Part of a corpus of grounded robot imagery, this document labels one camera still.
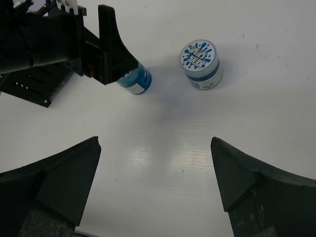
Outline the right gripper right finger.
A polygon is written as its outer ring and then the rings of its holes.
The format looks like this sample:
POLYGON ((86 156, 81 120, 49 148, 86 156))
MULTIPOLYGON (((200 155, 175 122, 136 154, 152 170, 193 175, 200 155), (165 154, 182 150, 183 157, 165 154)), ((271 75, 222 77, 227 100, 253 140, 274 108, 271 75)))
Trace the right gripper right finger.
POLYGON ((210 144, 223 209, 236 237, 314 237, 316 181, 258 160, 224 140, 210 144))

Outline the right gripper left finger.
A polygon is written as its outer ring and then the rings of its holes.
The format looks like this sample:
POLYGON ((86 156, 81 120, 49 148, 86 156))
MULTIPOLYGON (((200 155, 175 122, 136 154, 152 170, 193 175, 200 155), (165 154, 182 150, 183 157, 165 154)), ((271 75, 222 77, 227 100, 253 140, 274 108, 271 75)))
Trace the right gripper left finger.
POLYGON ((72 237, 101 155, 97 136, 0 175, 2 237, 72 237))

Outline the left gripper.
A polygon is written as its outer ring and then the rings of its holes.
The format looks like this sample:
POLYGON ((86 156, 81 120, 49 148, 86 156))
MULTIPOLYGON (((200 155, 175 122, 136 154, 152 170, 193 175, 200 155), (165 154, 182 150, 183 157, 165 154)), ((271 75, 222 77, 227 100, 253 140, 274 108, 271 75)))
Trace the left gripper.
POLYGON ((138 68, 119 35, 114 8, 98 6, 99 39, 84 26, 86 15, 82 6, 42 6, 37 11, 1 6, 0 76, 62 63, 108 85, 138 68))

